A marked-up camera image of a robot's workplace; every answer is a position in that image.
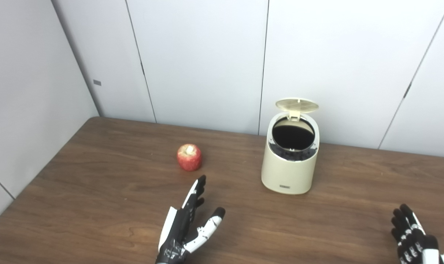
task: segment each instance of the fingertip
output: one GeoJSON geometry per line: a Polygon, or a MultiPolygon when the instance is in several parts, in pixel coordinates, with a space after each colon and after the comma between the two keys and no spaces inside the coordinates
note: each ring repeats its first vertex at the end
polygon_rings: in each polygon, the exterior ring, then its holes
{"type": "Polygon", "coordinates": [[[217,207],[217,209],[215,209],[215,211],[211,217],[215,217],[215,216],[223,219],[223,217],[225,216],[225,209],[223,207],[217,207]]]}

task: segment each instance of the panel seam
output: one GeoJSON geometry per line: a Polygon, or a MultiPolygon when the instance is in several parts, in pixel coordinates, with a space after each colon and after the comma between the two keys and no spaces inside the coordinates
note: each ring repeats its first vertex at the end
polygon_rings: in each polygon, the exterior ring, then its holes
{"type": "Polygon", "coordinates": [[[6,189],[6,187],[5,187],[3,184],[1,184],[1,182],[0,182],[0,186],[2,187],[2,189],[4,189],[4,191],[5,191],[7,194],[9,194],[9,196],[10,196],[12,199],[15,199],[15,197],[9,192],[9,190],[6,189]]]}
{"type": "Polygon", "coordinates": [[[269,20],[269,0],[267,0],[266,33],[264,34],[263,74],[261,77],[261,96],[259,97],[258,135],[259,135],[259,129],[261,127],[261,109],[262,109],[262,105],[263,105],[264,64],[266,62],[267,22],[268,22],[268,20],[269,20]]]}
{"type": "Polygon", "coordinates": [[[137,54],[139,55],[140,67],[142,69],[142,74],[144,75],[145,87],[147,88],[147,94],[149,95],[150,107],[152,107],[153,119],[157,123],[157,117],[155,116],[155,110],[153,109],[152,97],[150,97],[149,85],[147,84],[147,76],[145,76],[144,65],[142,65],[142,58],[140,57],[139,45],[137,44],[136,33],[134,31],[133,20],[131,18],[131,13],[129,12],[128,0],[125,0],[126,9],[128,10],[129,21],[131,22],[131,28],[133,29],[134,42],[136,44],[137,54]]]}
{"type": "Polygon", "coordinates": [[[391,118],[390,124],[389,124],[388,127],[386,128],[385,134],[383,135],[383,137],[382,137],[382,139],[381,139],[381,141],[380,141],[380,144],[378,145],[378,149],[381,149],[381,145],[382,145],[383,142],[385,141],[386,135],[388,134],[388,131],[390,130],[391,125],[393,125],[393,122],[394,122],[394,120],[395,120],[395,118],[396,118],[396,115],[398,114],[398,111],[399,111],[401,105],[402,105],[403,102],[404,102],[404,99],[405,99],[406,96],[408,95],[408,92],[411,90],[411,86],[412,86],[412,83],[413,83],[413,81],[414,81],[414,78],[416,77],[416,75],[417,75],[419,69],[421,68],[422,62],[423,62],[424,59],[426,58],[426,55],[427,55],[427,53],[428,53],[428,51],[429,51],[429,49],[430,49],[430,46],[432,45],[433,40],[435,39],[435,36],[437,35],[437,33],[438,33],[439,29],[440,29],[440,26],[442,25],[443,20],[444,20],[444,13],[443,13],[443,16],[442,16],[442,18],[441,18],[441,20],[440,20],[440,22],[439,22],[439,24],[438,24],[438,26],[437,26],[437,29],[435,29],[435,32],[434,32],[434,34],[433,34],[433,36],[432,36],[432,38],[431,38],[431,40],[430,40],[430,42],[429,42],[429,45],[428,45],[427,48],[426,48],[426,51],[424,52],[424,54],[423,54],[423,56],[422,56],[421,61],[419,62],[418,67],[416,68],[416,71],[414,72],[414,75],[412,76],[411,82],[409,82],[408,88],[406,89],[406,92],[404,93],[403,98],[401,99],[401,102],[399,103],[398,107],[396,108],[395,114],[394,114],[393,117],[391,118]]]}

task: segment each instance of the apple stem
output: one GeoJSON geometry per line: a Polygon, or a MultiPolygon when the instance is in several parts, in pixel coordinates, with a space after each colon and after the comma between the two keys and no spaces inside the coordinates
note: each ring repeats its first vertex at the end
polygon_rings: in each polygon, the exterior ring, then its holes
{"type": "Polygon", "coordinates": [[[194,151],[194,148],[192,146],[188,146],[188,148],[186,149],[187,154],[192,154],[193,151],[194,151]]]}

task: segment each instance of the white wall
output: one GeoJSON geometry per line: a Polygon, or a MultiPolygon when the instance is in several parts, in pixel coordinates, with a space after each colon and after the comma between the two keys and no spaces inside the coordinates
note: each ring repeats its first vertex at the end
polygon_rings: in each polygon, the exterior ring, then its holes
{"type": "Polygon", "coordinates": [[[159,123],[258,133],[267,0],[129,0],[159,123]]]}
{"type": "Polygon", "coordinates": [[[260,134],[283,97],[316,101],[322,142],[377,148],[444,0],[271,0],[260,134]]]}
{"type": "Polygon", "coordinates": [[[1,184],[16,197],[96,115],[51,2],[0,1],[1,184]]]}
{"type": "Polygon", "coordinates": [[[444,156],[444,20],[381,149],[444,156]]]}
{"type": "Polygon", "coordinates": [[[53,4],[100,114],[155,122],[125,0],[53,4]]]}

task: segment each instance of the cream trash can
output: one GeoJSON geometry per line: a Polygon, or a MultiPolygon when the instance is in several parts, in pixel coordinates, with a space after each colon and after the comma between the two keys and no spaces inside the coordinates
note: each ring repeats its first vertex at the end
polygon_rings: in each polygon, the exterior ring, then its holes
{"type": "Polygon", "coordinates": [[[310,190],[319,148],[315,120],[305,113],[318,105],[302,98],[276,102],[286,112],[275,115],[267,130],[261,179],[268,189],[282,194],[304,194],[310,190]]]}

